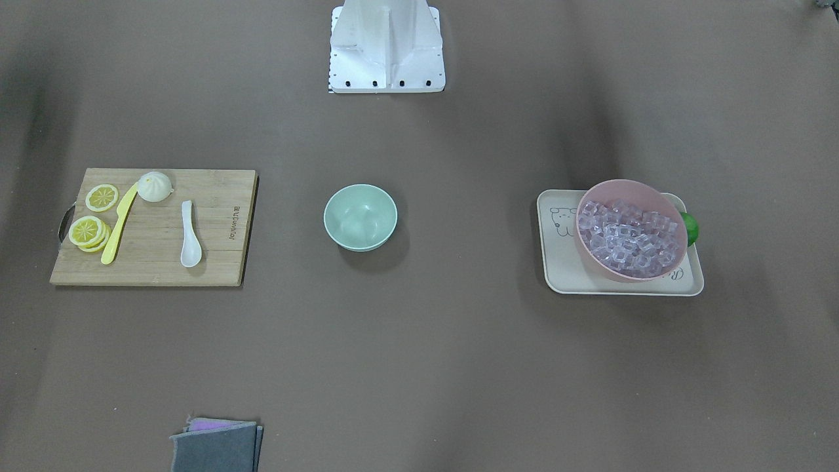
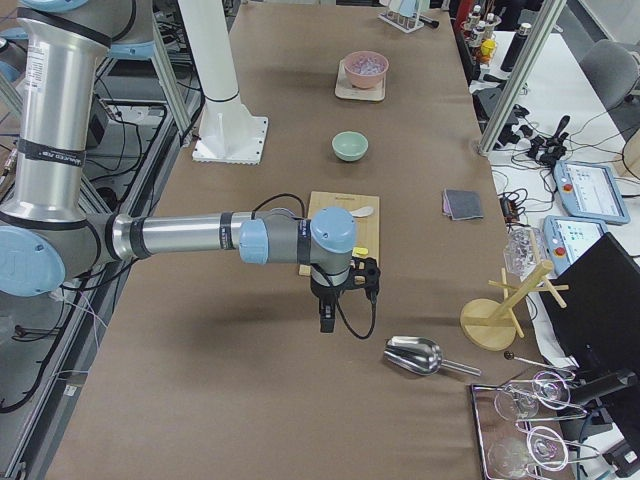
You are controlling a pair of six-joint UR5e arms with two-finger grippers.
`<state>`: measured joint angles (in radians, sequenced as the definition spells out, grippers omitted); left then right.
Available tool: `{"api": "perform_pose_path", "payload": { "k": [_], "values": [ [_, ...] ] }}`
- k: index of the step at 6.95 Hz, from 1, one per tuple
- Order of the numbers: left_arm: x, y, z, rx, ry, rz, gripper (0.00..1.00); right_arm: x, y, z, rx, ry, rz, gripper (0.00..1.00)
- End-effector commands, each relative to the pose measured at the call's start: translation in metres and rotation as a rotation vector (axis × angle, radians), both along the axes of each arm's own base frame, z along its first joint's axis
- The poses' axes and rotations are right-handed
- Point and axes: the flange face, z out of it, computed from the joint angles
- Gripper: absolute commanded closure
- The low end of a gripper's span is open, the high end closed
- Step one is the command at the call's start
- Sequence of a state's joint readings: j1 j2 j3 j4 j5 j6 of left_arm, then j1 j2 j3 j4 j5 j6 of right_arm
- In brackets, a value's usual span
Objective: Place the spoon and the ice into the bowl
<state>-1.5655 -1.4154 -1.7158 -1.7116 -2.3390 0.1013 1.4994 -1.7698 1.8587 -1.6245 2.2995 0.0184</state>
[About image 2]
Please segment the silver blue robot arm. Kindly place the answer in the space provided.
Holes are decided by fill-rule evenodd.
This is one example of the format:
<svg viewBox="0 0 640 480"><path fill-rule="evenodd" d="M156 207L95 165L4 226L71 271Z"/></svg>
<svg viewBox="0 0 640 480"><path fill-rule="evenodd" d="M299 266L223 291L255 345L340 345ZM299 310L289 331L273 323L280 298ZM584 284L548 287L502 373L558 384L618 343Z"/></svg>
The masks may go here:
<svg viewBox="0 0 640 480"><path fill-rule="evenodd" d="M253 264L311 269L320 329L334 329L341 293L354 285L356 223L339 207L312 218L280 211L190 217L90 215L79 205L94 78L120 46L154 46L148 1L25 1L25 92L12 197L1 207L1 288L50 292L93 267L168 252L235 250Z"/></svg>

